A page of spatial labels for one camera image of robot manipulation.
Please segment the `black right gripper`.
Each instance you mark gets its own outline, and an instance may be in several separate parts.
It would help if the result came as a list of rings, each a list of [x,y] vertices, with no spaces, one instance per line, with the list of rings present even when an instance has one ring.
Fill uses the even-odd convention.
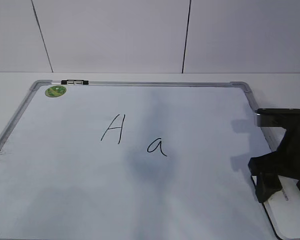
[[[300,191],[300,109],[259,108],[257,126],[280,127],[285,134],[275,151],[252,157],[248,168],[256,176],[255,194],[259,203],[266,202],[282,190],[279,176],[299,180]]]

